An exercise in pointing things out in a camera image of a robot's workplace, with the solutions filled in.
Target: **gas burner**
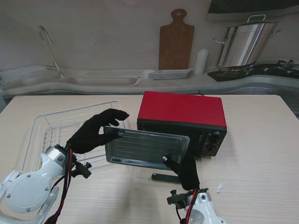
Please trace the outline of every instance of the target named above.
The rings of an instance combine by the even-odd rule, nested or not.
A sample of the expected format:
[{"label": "gas burner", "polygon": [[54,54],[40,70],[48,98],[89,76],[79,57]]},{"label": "gas burner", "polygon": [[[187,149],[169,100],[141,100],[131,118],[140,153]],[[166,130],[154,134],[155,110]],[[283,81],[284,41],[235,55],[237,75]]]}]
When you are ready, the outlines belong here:
[{"label": "gas burner", "polygon": [[257,64],[250,67],[233,67],[209,72],[208,75],[217,82],[231,81],[254,75],[281,76],[299,79],[299,64],[279,60],[277,64]]}]

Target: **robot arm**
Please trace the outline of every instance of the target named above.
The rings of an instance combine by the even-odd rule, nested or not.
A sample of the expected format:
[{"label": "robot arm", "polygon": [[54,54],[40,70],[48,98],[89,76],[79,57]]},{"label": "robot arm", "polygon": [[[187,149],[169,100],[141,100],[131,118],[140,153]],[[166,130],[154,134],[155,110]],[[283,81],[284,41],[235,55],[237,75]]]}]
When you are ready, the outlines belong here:
[{"label": "robot arm", "polygon": [[[51,206],[57,198],[59,187],[51,188],[51,181],[60,175],[64,175],[66,151],[60,145],[49,147],[41,155],[43,165],[35,172],[23,173],[15,170],[2,182],[0,187],[0,200],[6,200],[6,204],[14,212],[29,213],[40,209],[37,216],[24,221],[12,218],[0,212],[0,224],[40,224],[46,217]],[[71,168],[75,175],[82,174],[85,178],[90,176],[89,164],[78,165],[76,158],[71,161]]]},{"label": "robot arm", "polygon": [[[46,221],[47,224],[54,224],[60,214],[71,176],[83,175],[88,178],[91,174],[88,170],[91,164],[83,165],[77,162],[72,152],[84,154],[119,138],[118,133],[99,134],[99,129],[110,124],[118,126],[117,120],[125,120],[128,116],[126,112],[116,109],[108,109],[94,115],[67,141],[65,148],[56,145],[42,153],[43,165],[38,171],[23,173],[22,170],[15,170],[10,173],[1,183],[0,202],[6,200],[8,208],[17,213],[29,213],[37,209],[39,212],[32,220],[20,220],[0,211],[0,224],[41,224],[57,198],[59,188],[56,184],[64,179],[59,209]],[[61,175],[62,177],[51,187],[51,181]]]},{"label": "robot arm", "polygon": [[172,190],[171,197],[167,198],[168,204],[176,205],[176,210],[185,209],[184,219],[181,219],[177,212],[181,224],[227,224],[223,218],[216,215],[208,189],[199,188],[196,162],[189,152],[186,153],[182,165],[167,156],[163,156],[162,161],[178,175],[182,187],[188,191],[177,195],[177,191]]}]

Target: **wooden table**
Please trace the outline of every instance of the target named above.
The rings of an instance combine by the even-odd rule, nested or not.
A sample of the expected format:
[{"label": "wooden table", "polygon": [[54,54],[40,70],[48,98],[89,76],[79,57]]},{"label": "wooden table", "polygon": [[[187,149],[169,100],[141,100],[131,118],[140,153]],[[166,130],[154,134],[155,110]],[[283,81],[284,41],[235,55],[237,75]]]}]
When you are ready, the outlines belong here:
[{"label": "wooden table", "polygon": [[[216,213],[230,224],[298,223],[297,118],[278,96],[220,97],[228,133],[216,157],[197,161]],[[15,97],[0,114],[0,180],[20,168],[35,116],[110,100],[120,101],[136,129],[142,96]],[[180,185],[153,182],[145,168],[105,163],[92,172],[72,180],[59,224],[178,223],[166,198],[172,189],[184,192]],[[216,194],[219,183],[224,189]]]}]

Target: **cutting board handle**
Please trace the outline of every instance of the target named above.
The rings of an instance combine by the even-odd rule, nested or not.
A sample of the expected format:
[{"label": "cutting board handle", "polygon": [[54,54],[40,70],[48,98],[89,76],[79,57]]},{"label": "cutting board handle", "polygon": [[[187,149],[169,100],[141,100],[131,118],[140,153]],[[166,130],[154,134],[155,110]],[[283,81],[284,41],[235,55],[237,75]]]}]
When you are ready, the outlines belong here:
[{"label": "cutting board handle", "polygon": [[172,11],[171,16],[173,17],[173,22],[183,22],[183,19],[187,15],[186,10],[178,8]]}]

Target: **wooden cutting board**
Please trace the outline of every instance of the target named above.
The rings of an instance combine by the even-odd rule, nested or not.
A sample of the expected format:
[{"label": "wooden cutting board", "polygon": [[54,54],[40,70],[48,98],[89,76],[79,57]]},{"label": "wooden cutting board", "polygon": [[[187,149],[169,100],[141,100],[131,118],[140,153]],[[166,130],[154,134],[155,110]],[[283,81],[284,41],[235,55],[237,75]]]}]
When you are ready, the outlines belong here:
[{"label": "wooden cutting board", "polygon": [[173,22],[160,28],[159,70],[188,68],[194,26],[184,23],[186,15],[185,10],[175,9]]}]

